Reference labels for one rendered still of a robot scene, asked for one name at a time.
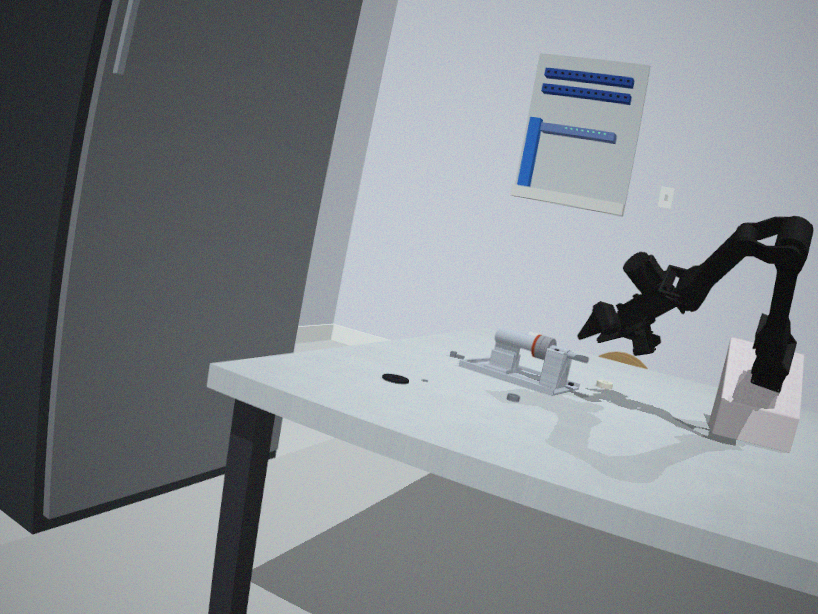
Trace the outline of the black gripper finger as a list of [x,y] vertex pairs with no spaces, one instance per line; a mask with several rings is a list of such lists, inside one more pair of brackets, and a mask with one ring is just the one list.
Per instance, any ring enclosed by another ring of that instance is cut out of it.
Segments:
[[622,338],[622,337],[627,338],[629,340],[632,340],[631,334],[627,335],[627,332],[626,332],[625,328],[621,328],[621,327],[620,327],[619,331],[617,331],[616,333],[610,334],[610,335],[605,335],[605,334],[601,333],[596,338],[596,340],[597,340],[598,343],[602,343],[602,342],[605,342],[605,341],[610,341],[610,340],[614,340],[614,339]]
[[598,322],[598,319],[597,319],[597,317],[596,317],[596,315],[594,313],[594,309],[593,309],[593,312],[590,315],[589,319],[587,320],[587,322],[585,323],[583,328],[578,332],[577,338],[579,340],[581,340],[581,339],[593,336],[593,335],[598,334],[598,333],[603,333],[605,335],[610,335],[610,334],[606,334],[602,330],[602,327],[600,326],[600,324]]

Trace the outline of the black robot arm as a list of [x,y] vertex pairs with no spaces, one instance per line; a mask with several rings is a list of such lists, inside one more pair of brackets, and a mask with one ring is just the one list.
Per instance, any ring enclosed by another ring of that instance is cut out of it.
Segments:
[[[777,235],[778,234],[778,235]],[[777,235],[774,246],[757,240]],[[742,223],[703,264],[689,269],[668,265],[663,271],[656,258],[638,252],[624,264],[629,279],[644,294],[646,305],[658,318],[677,307],[694,312],[700,308],[710,289],[745,256],[754,256],[776,266],[776,281],[769,315],[762,313],[755,333],[753,349],[757,358],[751,369],[751,383],[781,392],[789,375],[796,340],[790,333],[789,313],[796,279],[805,265],[813,236],[813,226],[803,217],[776,216]],[[675,278],[679,278],[676,287]],[[625,328],[631,334],[634,356],[654,353],[661,337],[653,334],[651,324],[642,321]]]

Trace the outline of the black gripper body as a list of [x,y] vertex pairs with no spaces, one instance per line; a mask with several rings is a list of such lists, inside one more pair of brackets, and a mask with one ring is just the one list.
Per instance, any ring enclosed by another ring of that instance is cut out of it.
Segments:
[[628,302],[616,305],[618,312],[612,304],[606,302],[600,301],[593,305],[598,322],[606,334],[616,333],[620,327],[627,328],[644,320],[656,321],[646,305],[644,294],[635,293],[632,296],[633,299]]

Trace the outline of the black flat washer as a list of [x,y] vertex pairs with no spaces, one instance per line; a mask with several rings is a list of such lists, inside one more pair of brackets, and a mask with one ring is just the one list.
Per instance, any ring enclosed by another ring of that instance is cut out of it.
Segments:
[[387,382],[391,382],[391,383],[395,383],[395,384],[408,384],[409,383],[409,379],[407,379],[407,378],[405,378],[403,376],[395,375],[395,374],[383,374],[382,379],[387,381]]

